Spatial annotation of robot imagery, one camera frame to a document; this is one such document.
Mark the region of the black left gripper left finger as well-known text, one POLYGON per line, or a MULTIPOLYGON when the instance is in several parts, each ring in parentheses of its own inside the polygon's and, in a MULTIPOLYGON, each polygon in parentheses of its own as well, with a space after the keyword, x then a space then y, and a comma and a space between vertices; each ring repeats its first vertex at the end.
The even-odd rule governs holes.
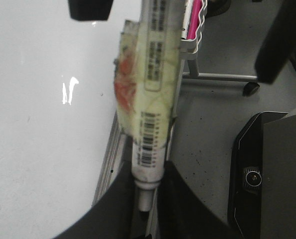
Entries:
POLYGON ((100 200, 56 239, 133 239, 135 183, 126 161, 100 200))

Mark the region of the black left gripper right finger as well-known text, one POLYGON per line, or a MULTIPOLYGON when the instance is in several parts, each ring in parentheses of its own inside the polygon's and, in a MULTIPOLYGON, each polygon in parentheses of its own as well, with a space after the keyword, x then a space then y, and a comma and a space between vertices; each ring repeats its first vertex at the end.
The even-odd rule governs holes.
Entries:
POLYGON ((171 161, 157 193, 157 216, 162 239, 240 239, 193 193, 171 161))

